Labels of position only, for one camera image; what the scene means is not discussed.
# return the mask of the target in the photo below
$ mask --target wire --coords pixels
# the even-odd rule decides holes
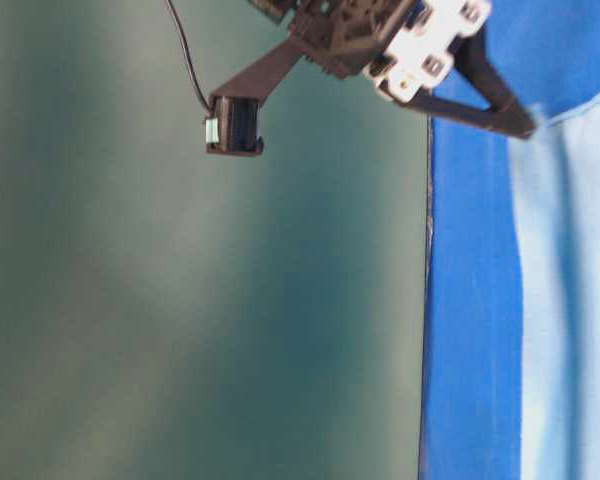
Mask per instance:
[[[184,57],[184,65],[185,67],[187,67],[187,72],[189,72],[191,85],[193,85],[193,89],[196,92],[196,96],[198,97],[198,101],[200,102],[200,105],[202,105],[202,108],[205,109],[209,116],[212,116],[213,111],[211,110],[207,99],[202,93],[202,89],[200,88],[200,84],[198,83],[198,78],[196,77],[196,72],[193,68],[193,60],[191,59],[189,42],[187,41],[187,35],[184,33],[184,28],[182,28],[182,22],[180,21],[180,17],[178,16],[176,7],[173,6],[173,2],[171,0],[164,0],[164,3],[166,3],[167,9],[171,14],[171,18],[173,19],[173,23],[176,27],[176,32],[178,33],[178,38],[180,39],[180,46],[182,47],[182,55]]]

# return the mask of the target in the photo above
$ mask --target blue fabric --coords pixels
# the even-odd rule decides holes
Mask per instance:
[[[555,116],[600,92],[600,0],[493,2],[490,57]],[[440,96],[481,104],[458,77]],[[423,479],[520,478],[522,287],[507,141],[434,122]]]
[[[600,479],[600,95],[510,146],[523,480]]]

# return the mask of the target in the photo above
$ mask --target white bracket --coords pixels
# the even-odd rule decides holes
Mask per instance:
[[[408,103],[421,88],[440,85],[453,68],[448,52],[457,37],[478,33],[491,15],[490,0],[425,0],[426,9],[411,29],[401,29],[384,55],[391,64],[375,77],[369,66],[365,75],[378,87],[387,81],[388,90],[401,102]]]

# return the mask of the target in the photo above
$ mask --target black plastic bracket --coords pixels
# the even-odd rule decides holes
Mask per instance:
[[[264,142],[258,134],[258,113],[267,98],[302,57],[291,39],[275,47],[210,95],[216,129],[207,139],[207,152],[223,155],[256,156]]]

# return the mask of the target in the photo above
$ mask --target light blue fabric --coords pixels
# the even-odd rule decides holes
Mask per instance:
[[[600,94],[510,142],[523,480],[600,479]]]

